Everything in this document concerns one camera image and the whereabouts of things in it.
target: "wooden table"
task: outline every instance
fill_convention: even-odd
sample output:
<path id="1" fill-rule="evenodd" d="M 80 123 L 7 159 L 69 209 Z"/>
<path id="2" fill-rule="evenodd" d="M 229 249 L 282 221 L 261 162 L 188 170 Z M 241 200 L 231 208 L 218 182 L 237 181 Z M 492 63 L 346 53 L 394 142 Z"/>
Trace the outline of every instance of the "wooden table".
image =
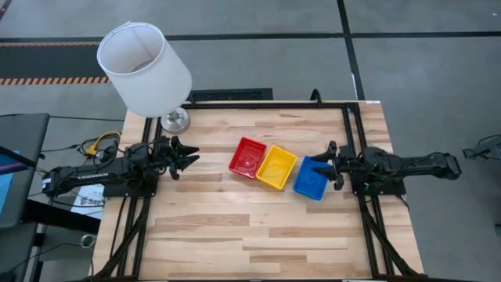
<path id="1" fill-rule="evenodd" d="M 382 106 L 361 102 L 360 108 L 369 146 L 391 151 Z M 334 192 L 328 184 L 322 201 L 292 190 L 304 156 L 324 152 L 330 140 L 338 146 L 347 143 L 341 110 L 189 110 L 189 114 L 191 126 L 180 138 L 200 148 L 200 159 L 181 173 L 179 181 L 168 173 L 160 179 L 150 206 L 141 280 L 371 277 L 359 204 L 349 177 L 342 191 Z M 122 149 L 141 141 L 144 122 L 143 117 L 127 113 Z M 228 170 L 242 136 L 298 156 L 283 191 Z M 397 197 L 384 196 L 380 201 L 388 239 L 411 267 L 422 272 L 407 208 Z M 106 203 L 94 252 L 96 270 L 109 258 L 121 202 L 114 198 Z M 117 245 L 126 214 L 125 209 Z M 374 242 L 383 273 L 375 237 Z M 130 250 L 126 274 L 132 271 L 134 242 Z"/>

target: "gray floor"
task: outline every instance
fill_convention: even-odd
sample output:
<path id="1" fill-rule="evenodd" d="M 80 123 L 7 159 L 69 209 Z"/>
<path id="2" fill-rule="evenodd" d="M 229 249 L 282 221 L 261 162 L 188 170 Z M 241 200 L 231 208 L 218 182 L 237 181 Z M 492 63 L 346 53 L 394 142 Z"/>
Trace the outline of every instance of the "gray floor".
<path id="1" fill-rule="evenodd" d="M 496 0 L 345 2 L 352 32 L 501 31 Z M 128 20 L 156 24 L 165 34 L 339 32 L 339 19 L 334 0 L 13 0 L 0 22 L 0 38 L 103 36 Z M 493 225 L 501 222 L 501 163 L 465 161 L 461 149 L 499 133 L 501 38 L 355 39 L 354 44 L 366 98 L 382 101 L 395 152 L 442 150 L 460 159 L 463 175 L 457 181 L 406 181 L 426 273 L 498 281 L 501 239 Z M 272 87 L 276 99 L 307 99 L 318 88 L 324 99 L 355 98 L 340 39 L 175 42 L 173 47 L 192 72 L 195 89 Z M 0 97 L 0 114 L 123 118 L 125 112 L 111 85 L 0 86 Z M 52 119 L 44 148 L 120 128 L 120 122 Z M 43 165 L 80 161 L 59 153 Z M 81 275 L 88 257 L 51 262 L 42 280 L 78 278 L 54 270 L 68 265 L 79 270 L 65 273 Z"/>

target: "yellow cable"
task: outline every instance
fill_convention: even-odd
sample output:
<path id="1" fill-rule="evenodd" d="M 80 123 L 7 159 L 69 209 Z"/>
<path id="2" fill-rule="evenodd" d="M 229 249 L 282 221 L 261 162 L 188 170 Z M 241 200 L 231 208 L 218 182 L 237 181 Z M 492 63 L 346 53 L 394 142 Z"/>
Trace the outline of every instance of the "yellow cable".
<path id="1" fill-rule="evenodd" d="M 110 135 L 117 135 L 119 138 L 121 137 L 119 132 L 104 132 L 91 146 L 85 149 L 85 153 L 91 156 L 95 156 L 97 154 L 97 146 L 99 145 L 99 142 L 101 142 L 101 139 Z"/>

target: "orange striped tape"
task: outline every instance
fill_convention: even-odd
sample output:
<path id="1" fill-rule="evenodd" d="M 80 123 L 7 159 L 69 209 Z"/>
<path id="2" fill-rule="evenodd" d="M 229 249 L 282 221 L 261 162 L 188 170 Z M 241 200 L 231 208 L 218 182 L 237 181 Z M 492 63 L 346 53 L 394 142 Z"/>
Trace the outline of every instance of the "orange striped tape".
<path id="1" fill-rule="evenodd" d="M 92 46 L 99 42 L 26 42 L 26 43 L 0 43 L 0 47 L 48 47 L 48 46 Z"/>
<path id="2" fill-rule="evenodd" d="M 68 85 L 110 83 L 108 77 L 88 78 L 0 78 L 0 85 Z"/>

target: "lamp base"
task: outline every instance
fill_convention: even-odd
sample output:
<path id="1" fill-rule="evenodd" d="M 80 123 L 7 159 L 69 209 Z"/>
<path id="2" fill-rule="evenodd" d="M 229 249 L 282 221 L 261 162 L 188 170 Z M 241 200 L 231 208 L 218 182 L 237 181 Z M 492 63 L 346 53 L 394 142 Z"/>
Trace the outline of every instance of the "lamp base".
<path id="1" fill-rule="evenodd" d="M 189 127 L 188 112 L 179 107 L 161 118 L 162 127 L 171 134 L 181 134 Z"/>

